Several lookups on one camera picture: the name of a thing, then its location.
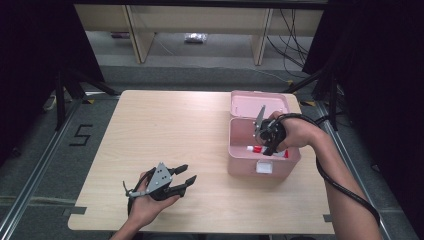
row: open box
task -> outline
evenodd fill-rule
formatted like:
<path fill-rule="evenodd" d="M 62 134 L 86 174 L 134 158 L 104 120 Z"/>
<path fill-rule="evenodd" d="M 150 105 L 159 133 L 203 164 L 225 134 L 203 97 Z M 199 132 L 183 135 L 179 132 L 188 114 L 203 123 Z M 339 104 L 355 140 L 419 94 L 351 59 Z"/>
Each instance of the open box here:
<path fill-rule="evenodd" d="M 259 145 L 253 136 L 254 122 L 263 105 L 266 106 L 264 118 L 268 118 L 274 111 L 290 113 L 287 99 L 282 94 L 231 92 L 228 173 L 285 179 L 301 158 L 298 148 L 287 149 L 288 157 L 266 156 L 247 150 L 247 146 Z"/>

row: box lid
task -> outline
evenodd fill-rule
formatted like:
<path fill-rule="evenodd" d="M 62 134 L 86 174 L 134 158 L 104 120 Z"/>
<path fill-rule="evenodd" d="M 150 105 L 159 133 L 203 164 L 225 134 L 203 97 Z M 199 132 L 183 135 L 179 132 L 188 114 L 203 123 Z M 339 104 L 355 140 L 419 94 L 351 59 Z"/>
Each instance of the box lid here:
<path fill-rule="evenodd" d="M 232 91 L 231 115 L 234 117 L 256 118 L 265 105 L 264 118 L 268 118 L 274 111 L 290 113 L 287 99 L 280 93 L 257 91 Z"/>

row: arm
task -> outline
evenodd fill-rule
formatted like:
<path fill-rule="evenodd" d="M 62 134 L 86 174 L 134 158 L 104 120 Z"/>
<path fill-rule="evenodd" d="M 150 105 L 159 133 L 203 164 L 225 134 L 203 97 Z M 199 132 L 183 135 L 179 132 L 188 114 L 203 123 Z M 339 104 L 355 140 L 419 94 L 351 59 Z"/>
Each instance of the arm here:
<path fill-rule="evenodd" d="M 147 179 L 138 188 L 138 191 L 146 189 Z M 130 215 L 122 227 L 113 235 L 113 240 L 132 239 L 144 226 L 149 225 L 156 216 L 165 208 L 174 204 L 180 196 L 172 196 L 163 201 L 155 201 L 150 196 L 138 197 L 134 200 Z"/>
<path fill-rule="evenodd" d="M 281 112 L 274 112 L 276 118 Z M 286 139 L 278 146 L 278 151 L 288 147 L 310 145 L 324 171 L 337 183 L 366 199 L 361 188 L 341 159 L 330 136 L 314 125 L 301 119 L 285 119 L 283 125 Z M 325 182 L 328 204 L 333 219 L 333 227 L 338 239 L 381 239 L 377 222 L 363 206 L 350 199 Z"/>

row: wooden table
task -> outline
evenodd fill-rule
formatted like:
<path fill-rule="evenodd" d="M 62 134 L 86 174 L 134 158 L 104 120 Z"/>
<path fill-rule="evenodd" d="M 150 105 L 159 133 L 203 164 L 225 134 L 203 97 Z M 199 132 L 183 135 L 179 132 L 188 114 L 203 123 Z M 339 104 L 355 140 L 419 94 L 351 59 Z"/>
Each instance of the wooden table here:
<path fill-rule="evenodd" d="M 286 94 L 292 112 L 296 97 Z M 100 144 L 72 214 L 73 230 L 118 230 L 127 219 L 122 181 L 164 162 L 188 164 L 172 185 L 193 175 L 184 198 L 143 231 L 192 233 L 334 234 L 324 181 L 312 148 L 284 181 L 227 173 L 229 92 L 125 91 Z"/>

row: person's left hand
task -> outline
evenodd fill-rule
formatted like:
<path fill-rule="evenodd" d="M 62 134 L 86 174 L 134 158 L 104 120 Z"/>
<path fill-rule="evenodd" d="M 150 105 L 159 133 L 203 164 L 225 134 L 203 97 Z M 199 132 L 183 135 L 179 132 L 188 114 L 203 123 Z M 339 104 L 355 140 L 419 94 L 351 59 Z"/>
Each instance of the person's left hand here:
<path fill-rule="evenodd" d="M 147 188 L 146 185 L 147 178 L 140 184 L 137 192 L 145 191 Z M 179 198 L 179 195 L 172 196 L 163 201 L 156 201 L 149 195 L 135 198 L 131 207 L 130 215 L 128 216 L 128 221 L 131 221 L 142 228 L 153 222 L 162 210 L 174 204 Z"/>

